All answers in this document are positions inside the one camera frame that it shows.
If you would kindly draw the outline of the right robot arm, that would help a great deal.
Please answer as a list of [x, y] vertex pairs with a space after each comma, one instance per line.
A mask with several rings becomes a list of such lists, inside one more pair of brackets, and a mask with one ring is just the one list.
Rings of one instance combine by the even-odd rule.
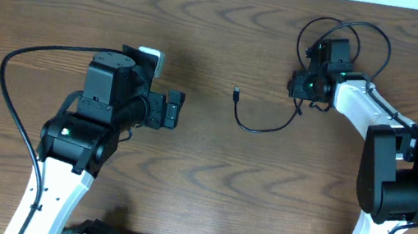
[[403, 234], [418, 227], [418, 125], [354, 71], [349, 44], [325, 39], [309, 48], [309, 67], [295, 71], [287, 90], [312, 108], [326, 103], [364, 139], [356, 179], [361, 211], [352, 234]]

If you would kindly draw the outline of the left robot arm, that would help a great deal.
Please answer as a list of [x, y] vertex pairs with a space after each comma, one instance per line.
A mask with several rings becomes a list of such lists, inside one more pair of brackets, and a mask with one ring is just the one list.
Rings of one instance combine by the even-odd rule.
[[6, 234], [61, 234], [99, 170], [117, 150], [120, 135], [136, 126], [177, 126], [182, 92], [155, 93], [164, 53], [123, 46], [96, 53], [83, 90], [70, 93], [44, 123], [33, 171]]

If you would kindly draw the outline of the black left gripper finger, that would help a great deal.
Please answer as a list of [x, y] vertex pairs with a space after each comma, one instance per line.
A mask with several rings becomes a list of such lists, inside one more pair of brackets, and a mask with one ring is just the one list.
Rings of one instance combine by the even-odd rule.
[[168, 103], [171, 105], [177, 105], [179, 108], [182, 107], [186, 98], [185, 93], [172, 89], [168, 92], [168, 96]]
[[168, 104], [163, 123], [165, 128], [168, 128], [169, 130], [176, 128], [178, 116], [180, 115], [180, 109], [181, 107], [179, 105], [170, 103]]

